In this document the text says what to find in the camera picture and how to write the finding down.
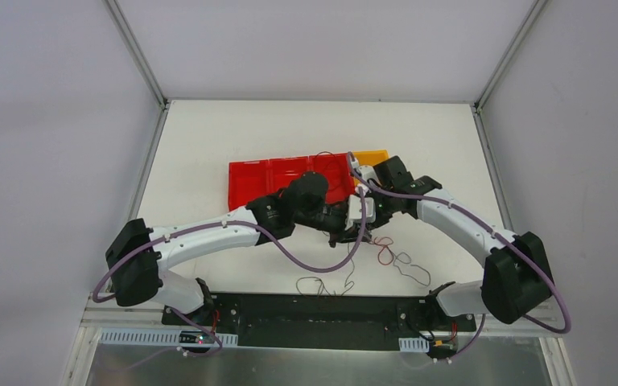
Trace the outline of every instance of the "black mounting plate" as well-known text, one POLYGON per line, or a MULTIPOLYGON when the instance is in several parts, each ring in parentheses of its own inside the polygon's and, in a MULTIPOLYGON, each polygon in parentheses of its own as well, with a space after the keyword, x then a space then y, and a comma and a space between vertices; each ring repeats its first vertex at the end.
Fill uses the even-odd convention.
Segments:
MULTIPOLYGON (((220 313, 216 332, 238 335, 238 346, 398 351, 399 338, 421 331, 476 330, 474 316, 449 318, 440 326, 424 326, 419 315, 430 307, 421 297, 303 296, 212 293, 220 313)), ((184 326, 173 313, 162 323, 184 326)), ((212 325, 212 317, 202 321, 212 325)))

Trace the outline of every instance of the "white wall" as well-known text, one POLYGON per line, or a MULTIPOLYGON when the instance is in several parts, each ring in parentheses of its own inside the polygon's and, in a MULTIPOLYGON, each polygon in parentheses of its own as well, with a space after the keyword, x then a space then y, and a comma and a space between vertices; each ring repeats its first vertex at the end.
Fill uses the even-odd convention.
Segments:
POLYGON ((581 385, 618 384, 618 2, 554 0, 485 109, 513 222, 546 242, 581 385))
POLYGON ((101 0, 0 1, 0 385, 53 385, 158 114, 101 0))
POLYGON ((475 101, 533 0, 128 0, 168 97, 475 101))

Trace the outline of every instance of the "black bracket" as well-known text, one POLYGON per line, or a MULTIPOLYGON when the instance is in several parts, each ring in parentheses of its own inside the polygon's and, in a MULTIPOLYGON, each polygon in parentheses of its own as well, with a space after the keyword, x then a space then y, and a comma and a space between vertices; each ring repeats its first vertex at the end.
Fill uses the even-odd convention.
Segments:
MULTIPOLYGON (((512 243, 553 280, 543 242, 532 232, 512 243)), ((510 324, 550 298, 546 283, 508 247, 494 249, 484 263, 482 301, 494 318, 510 324)))

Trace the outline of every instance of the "metal frame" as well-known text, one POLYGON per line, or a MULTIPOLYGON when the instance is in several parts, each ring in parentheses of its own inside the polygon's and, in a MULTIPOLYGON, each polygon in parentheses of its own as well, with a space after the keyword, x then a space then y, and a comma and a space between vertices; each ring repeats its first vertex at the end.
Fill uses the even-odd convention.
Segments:
POLYGON ((141 207, 141 200, 143 200, 143 193, 146 192, 146 185, 148 184, 148 177, 150 176, 150 170, 153 167, 153 161, 155 160, 155 154, 158 151, 159 140, 162 137, 162 131, 164 130, 164 122, 167 120, 167 114, 169 113, 170 104, 164 105, 159 113, 158 123, 155 126, 155 132, 150 140, 150 145, 146 153, 146 159, 143 161, 141 168, 141 177, 138 180, 138 186, 136 191, 131 197, 131 206, 129 208, 129 215, 126 220, 133 220, 138 216, 138 209, 141 207))
MULTIPOLYGON (((509 47, 501 57, 494 73, 484 87, 480 98, 474 104, 471 104, 472 114, 477 127, 477 133, 480 138, 482 151, 484 153, 489 175, 492 180, 496 200, 499 205, 501 219, 504 226, 508 229, 513 229, 513 221, 511 220, 508 204, 505 199, 505 194, 501 183, 501 173, 496 165, 496 159, 492 153, 491 141, 482 122, 482 108, 486 105, 487 100, 492 95, 503 75, 508 71, 520 46, 548 3, 549 0, 534 1, 528 14, 510 42, 509 47)), ((130 220, 135 218, 138 214, 138 209, 140 207, 143 193, 146 189, 148 177, 150 175, 150 169, 155 159, 159 140, 162 136, 164 124, 167 119, 170 100, 164 96, 162 89, 159 87, 155 74, 150 69, 150 65, 148 64, 146 57, 143 55, 142 50, 136 41, 136 37, 126 20, 125 15, 122 13, 122 9, 117 0, 104 0, 104 4, 106 4, 108 12, 117 26, 117 31, 122 37, 122 40, 127 47, 127 51, 134 59, 138 70, 141 72, 143 79, 146 81, 146 85, 153 93, 154 98, 161 109, 158 123, 155 127, 155 132, 150 142, 150 147, 146 153, 146 158, 142 165, 140 174, 141 177, 139 179, 138 186, 131 198, 131 205, 127 216, 127 219, 130 220)), ((84 310, 84 315, 80 323, 80 329, 77 332, 77 337, 72 348, 68 365, 65 369, 63 385, 81 386, 86 384, 91 364, 93 362, 93 356, 101 337, 101 330, 104 327, 130 329, 175 329, 174 326, 164 326, 161 323, 162 311, 163 307, 161 305, 152 302, 147 302, 127 309, 117 307, 113 302, 110 304, 96 304, 89 299, 84 310)), ((553 307, 550 302, 545 302, 540 305, 532 314, 542 321, 551 323, 560 322, 558 309, 557 307, 553 307)), ((472 333, 459 333, 459 335, 472 335, 472 333)), ((557 335, 544 331, 533 325, 531 322, 527 322, 525 320, 520 320, 511 326, 506 326, 492 317, 487 317, 487 322, 485 323, 482 335, 489 337, 539 337, 546 367, 551 377, 551 383, 558 386, 576 385, 564 344, 561 338, 556 337, 557 335)))
POLYGON ((150 69, 148 60, 146 59, 146 56, 143 55, 143 51, 141 51, 141 47, 138 45, 136 36, 129 26, 129 22, 126 21, 126 17, 122 12, 119 3, 117 3, 117 0, 103 0, 103 3, 110 13, 110 18, 112 18, 115 26, 117 27, 117 32, 119 32, 119 35, 122 37, 122 41, 126 45, 126 50, 131 54, 131 58, 134 60, 136 68, 138 68, 141 72, 141 76, 143 76, 148 88, 153 93, 153 97, 155 98, 157 104, 161 109, 164 109, 167 104, 167 98, 164 96, 162 89, 159 87, 158 80, 155 78, 153 70, 150 69))
POLYGON ((570 357, 565 350, 562 338, 540 338, 544 362, 548 368, 553 386, 577 386, 575 374, 570 365, 570 357))
POLYGON ((487 100, 492 95, 492 92, 498 85, 503 75, 508 71, 510 64, 513 63, 513 59, 515 58, 518 50, 520 50, 522 42, 525 41, 529 31, 531 31, 532 27, 537 22, 539 16, 548 3, 549 0, 534 0, 534 3, 529 9, 529 12, 527 12, 525 19, 522 20, 522 24, 517 29, 517 33, 513 37, 513 40, 510 41, 508 48, 505 50, 501 60, 499 60, 499 64, 496 66, 494 73, 489 78, 489 82, 486 86, 484 86, 480 99, 478 99, 475 103, 475 106, 480 113, 482 112, 484 105, 487 104, 487 100))

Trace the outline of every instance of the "wire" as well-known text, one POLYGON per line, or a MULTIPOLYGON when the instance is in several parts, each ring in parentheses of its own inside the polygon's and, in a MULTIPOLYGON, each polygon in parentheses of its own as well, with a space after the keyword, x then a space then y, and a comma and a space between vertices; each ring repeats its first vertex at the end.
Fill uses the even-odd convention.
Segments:
POLYGON ((370 189, 372 191, 376 191, 376 192, 381 193, 383 195, 388 195, 390 197, 394 197, 394 198, 399 198, 399 199, 418 199, 418 200, 422 200, 422 201, 431 201, 431 202, 434 202, 434 203, 441 203, 442 205, 447 205, 448 207, 453 208, 456 211, 459 211, 462 214, 464 214, 467 218, 472 220, 475 224, 479 225, 486 232, 491 234, 492 237, 496 237, 497 240, 499 240, 503 245, 508 247, 508 249, 510 249, 518 257, 520 257, 520 259, 525 264, 527 264, 539 276, 539 278, 541 278, 544 281, 544 283, 546 283, 546 286, 548 287, 550 292, 553 294, 553 297, 555 298, 555 301, 558 303, 558 306, 560 307, 560 311, 562 312, 562 319, 565 322, 565 326, 563 328, 557 328, 557 327, 549 326, 549 325, 545 324, 544 322, 542 322, 540 320, 537 320, 536 318, 533 318, 533 317, 531 317, 529 315, 524 315, 523 318, 525 318, 527 320, 530 320, 531 322, 535 323, 536 325, 541 326, 541 327, 543 327, 543 328, 545 328, 545 329, 547 329, 548 331, 551 331, 551 332, 555 332, 555 333, 558 333, 558 334, 566 334, 566 333, 570 332, 570 330, 572 329, 572 319, 571 319, 571 316, 570 316, 570 311, 567 309, 567 306, 565 305, 565 299, 560 294, 560 291, 558 291, 558 288, 555 287, 555 284, 553 283, 553 281, 550 280, 550 277, 548 277, 548 275, 546 275, 546 273, 541 268, 539 268, 538 265, 536 265, 524 253, 522 253, 513 244, 511 244, 508 240, 506 240, 500 233, 494 232, 494 230, 493 230, 491 225, 485 223, 481 218, 475 216, 468 209, 466 209, 464 207, 461 207, 460 205, 456 205, 455 203, 451 203, 449 201, 446 201, 445 199, 439 199, 437 197, 429 197, 429 196, 425 196, 425 195, 404 195, 402 193, 394 193, 392 191, 386 191, 385 189, 382 189, 380 187, 374 186, 373 184, 368 183, 368 181, 365 181, 363 179, 363 177, 361 177, 361 175, 359 175, 359 173, 356 171, 356 169, 354 169, 354 167, 352 166, 352 162, 351 161, 353 159, 356 159, 356 158, 354 157, 354 154, 351 151, 347 152, 347 157, 348 157, 347 164, 349 165, 349 168, 350 168, 350 170, 352 172, 352 175, 354 176, 354 178, 358 179, 359 182, 363 183, 368 189, 370 189))
MULTIPOLYGON (((317 170, 320 174, 322 174, 322 175, 323 175, 323 173, 324 173, 326 170, 328 170, 328 167, 329 167, 330 165, 337 165, 337 168, 338 168, 338 169, 340 169, 340 162, 338 161, 338 160, 340 159, 340 157, 339 157, 338 155, 336 155, 336 154, 331 153, 330 151, 320 151, 319 153, 317 153, 316 155, 314 155, 314 157, 319 157, 319 156, 324 155, 324 154, 325 154, 325 155, 331 155, 331 156, 333 157, 333 159, 332 159, 329 163, 327 163, 327 164, 325 165, 325 167, 324 167, 321 171, 318 171, 318 170, 317 170)), ((340 179, 340 183, 338 183, 338 184, 337 184, 337 185, 335 185, 334 187, 328 188, 328 191, 334 191, 335 189, 337 189, 337 188, 339 188, 339 187, 342 187, 342 179, 340 179)))
POLYGON ((392 240, 391 237, 374 237, 373 240, 369 243, 369 244, 373 244, 376 245, 380 248, 380 252, 377 253, 377 262, 380 263, 381 265, 390 265, 392 263, 394 263, 394 260, 397 258, 396 256, 394 256, 394 252, 392 252, 392 249, 390 249, 390 245, 394 244, 394 240, 392 240), (381 255, 384 251, 389 252, 389 256, 391 257, 391 259, 388 262, 383 262, 381 259, 381 255))
POLYGON ((416 281, 419 285, 422 285, 424 287, 429 287, 430 284, 432 283, 432 276, 430 275, 430 271, 428 271, 427 269, 424 269, 420 265, 412 264, 413 263, 413 259, 411 258, 411 256, 408 253, 406 253, 406 252, 394 253, 392 251, 390 246, 394 244, 394 240, 392 240, 391 237, 387 237, 387 236, 383 236, 383 237, 379 237, 379 238, 378 237, 374 237, 369 242, 369 244, 381 247, 380 252, 377 253, 377 262, 380 263, 381 265, 392 265, 394 268, 397 269, 397 271, 399 271, 400 275, 406 276, 406 277, 410 277, 411 279, 416 281), (389 255, 391 257, 391 259, 388 262, 384 262, 381 259, 381 255, 382 255, 382 253, 384 251, 389 252, 389 255), (404 261, 402 259, 402 257, 406 257, 408 259, 408 261, 404 261), (404 273, 404 271, 402 271, 402 267, 400 267, 399 265, 396 264, 397 261, 399 261, 402 264, 408 265, 409 267, 413 267, 413 268, 417 268, 417 269, 422 270, 427 275, 427 284, 423 283, 420 280, 418 280, 413 275, 409 275, 408 273, 404 273))
MULTIPOLYGON (((347 243, 347 253, 349 253, 349 243, 347 243)), ((305 277, 301 277, 297 279, 297 281, 295 282, 295 288, 297 289, 297 292, 302 296, 305 296, 305 297, 308 296, 304 294, 302 290, 299 289, 299 283, 302 280, 313 279, 315 282, 319 283, 319 289, 316 291, 317 298, 320 297, 321 294, 323 294, 323 292, 325 292, 327 296, 344 296, 347 292, 352 290, 352 288, 354 288, 354 285, 356 284, 354 280, 351 280, 351 281, 349 280, 349 278, 354 274, 354 270, 356 269, 356 263, 354 263, 354 259, 351 259, 350 261, 352 262, 352 270, 349 271, 349 275, 347 275, 347 277, 344 279, 344 284, 343 284, 344 290, 342 291, 341 294, 338 295, 336 291, 333 291, 331 294, 330 291, 326 288, 326 284, 325 282, 323 282, 323 279, 317 276, 305 276, 305 277)))
POLYGON ((216 330, 216 323, 219 321, 219 310, 214 310, 212 313, 212 334, 216 330))

